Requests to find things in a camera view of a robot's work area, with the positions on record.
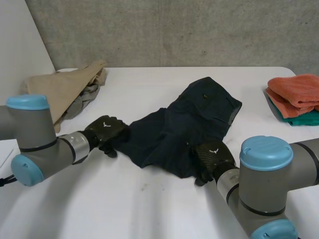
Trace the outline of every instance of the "folded towel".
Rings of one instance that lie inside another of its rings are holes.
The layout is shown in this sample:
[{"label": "folded towel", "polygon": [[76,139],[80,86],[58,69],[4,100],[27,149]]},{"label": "folded towel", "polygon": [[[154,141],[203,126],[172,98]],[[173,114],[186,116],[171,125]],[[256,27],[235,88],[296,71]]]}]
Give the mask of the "folded towel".
[{"label": "folded towel", "polygon": [[281,115],[284,119],[298,117],[314,109],[314,106],[297,108],[290,104],[287,100],[282,98],[280,95],[273,92],[270,88],[266,89],[266,93],[271,99],[272,103],[281,112]]},{"label": "folded towel", "polygon": [[291,126],[302,126],[302,125],[307,125],[307,126],[318,126],[319,125],[319,112],[318,111],[311,111],[309,113],[305,113],[301,116],[295,117],[295,118],[284,118],[283,115],[281,114],[280,110],[276,107],[274,102],[273,106],[277,110],[279,117],[283,122],[289,123]]},{"label": "folded towel", "polygon": [[319,106],[319,76],[276,77],[268,82],[268,86],[295,107]]}]

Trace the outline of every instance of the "white tabletop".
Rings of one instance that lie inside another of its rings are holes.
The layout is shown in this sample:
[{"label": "white tabletop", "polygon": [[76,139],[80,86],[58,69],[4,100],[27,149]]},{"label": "white tabletop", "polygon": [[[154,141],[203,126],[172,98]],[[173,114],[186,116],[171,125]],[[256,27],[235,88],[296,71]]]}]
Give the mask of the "white tabletop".
[{"label": "white tabletop", "polygon": [[[243,107],[224,142],[239,165],[241,143],[254,135],[287,142],[319,137],[319,127],[291,127],[276,119],[263,89],[273,77],[294,73],[282,67],[111,68],[95,101],[62,133],[83,130],[101,115],[125,123],[167,107],[191,82],[210,76]],[[318,238],[319,187],[290,192],[286,215],[302,239]],[[94,150],[70,166],[27,188],[0,188],[0,238],[4,239],[247,239],[219,195],[215,182],[194,186],[151,166],[140,169],[119,154]]]}]

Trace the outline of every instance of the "black cable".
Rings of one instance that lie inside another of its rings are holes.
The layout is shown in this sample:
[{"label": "black cable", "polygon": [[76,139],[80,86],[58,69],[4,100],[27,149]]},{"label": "black cable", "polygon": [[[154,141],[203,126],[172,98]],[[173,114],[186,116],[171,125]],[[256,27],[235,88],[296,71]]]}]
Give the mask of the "black cable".
[{"label": "black cable", "polygon": [[17,181],[14,175],[10,175],[6,178],[0,178],[0,187],[3,187],[5,184],[13,183]]},{"label": "black cable", "polygon": [[9,179],[11,179],[13,177],[14,177],[14,175],[10,175],[10,176],[6,177],[5,180],[9,180]]}]

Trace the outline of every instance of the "dark navy shorts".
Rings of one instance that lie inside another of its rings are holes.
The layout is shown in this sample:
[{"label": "dark navy shorts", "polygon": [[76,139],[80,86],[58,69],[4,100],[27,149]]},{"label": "dark navy shorts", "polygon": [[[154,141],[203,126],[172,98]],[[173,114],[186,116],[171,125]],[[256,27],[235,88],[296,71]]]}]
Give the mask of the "dark navy shorts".
[{"label": "dark navy shorts", "polygon": [[222,141],[242,103],[210,77],[191,83],[167,109],[130,125],[129,140],[112,146],[144,168],[159,166],[180,178],[196,177],[192,148]]}]

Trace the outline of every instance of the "tan fabric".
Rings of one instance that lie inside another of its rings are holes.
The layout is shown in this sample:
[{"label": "tan fabric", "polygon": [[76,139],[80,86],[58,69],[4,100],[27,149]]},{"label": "tan fabric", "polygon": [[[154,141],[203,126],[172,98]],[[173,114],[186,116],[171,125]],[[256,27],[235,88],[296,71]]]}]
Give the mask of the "tan fabric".
[{"label": "tan fabric", "polygon": [[27,92],[47,97],[53,123],[56,123],[87,85],[104,84],[106,71],[103,68],[106,65],[100,60],[71,72],[31,77],[25,82]]}]

